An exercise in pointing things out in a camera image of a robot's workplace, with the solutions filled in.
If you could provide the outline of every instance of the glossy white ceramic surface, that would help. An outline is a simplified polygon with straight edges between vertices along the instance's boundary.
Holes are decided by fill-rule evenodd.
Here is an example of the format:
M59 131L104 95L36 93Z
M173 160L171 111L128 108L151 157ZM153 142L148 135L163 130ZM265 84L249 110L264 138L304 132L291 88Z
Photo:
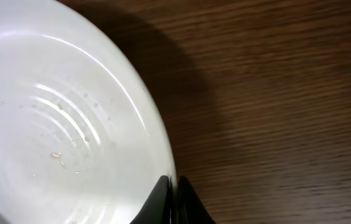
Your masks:
M166 131L109 38L55 1L0 1L0 214L129 223L161 175Z

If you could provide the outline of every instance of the wooden table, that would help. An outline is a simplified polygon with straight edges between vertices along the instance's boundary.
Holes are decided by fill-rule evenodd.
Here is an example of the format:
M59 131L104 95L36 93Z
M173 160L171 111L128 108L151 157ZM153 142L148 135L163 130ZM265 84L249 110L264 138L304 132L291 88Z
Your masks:
M217 223L351 223L351 0L63 0L149 88Z

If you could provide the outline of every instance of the wood grain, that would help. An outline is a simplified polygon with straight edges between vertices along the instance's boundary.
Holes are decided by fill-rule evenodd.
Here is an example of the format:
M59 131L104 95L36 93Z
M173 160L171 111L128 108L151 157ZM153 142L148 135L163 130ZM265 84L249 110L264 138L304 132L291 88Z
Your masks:
M217 223L351 223L351 1L62 2L135 66Z

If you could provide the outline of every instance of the dark wood table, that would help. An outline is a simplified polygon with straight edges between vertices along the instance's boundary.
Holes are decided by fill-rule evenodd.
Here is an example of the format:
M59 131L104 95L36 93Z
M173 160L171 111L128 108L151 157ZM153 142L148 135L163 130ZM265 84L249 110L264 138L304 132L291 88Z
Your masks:
M351 223L351 0L63 0L149 88L217 223Z

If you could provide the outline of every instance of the white bowl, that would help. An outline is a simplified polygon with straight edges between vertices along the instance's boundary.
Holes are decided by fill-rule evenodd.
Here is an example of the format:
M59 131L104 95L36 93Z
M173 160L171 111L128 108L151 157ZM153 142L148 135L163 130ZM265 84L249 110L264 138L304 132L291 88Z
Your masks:
M0 214L129 223L161 175L166 131L112 41L58 2L0 0Z

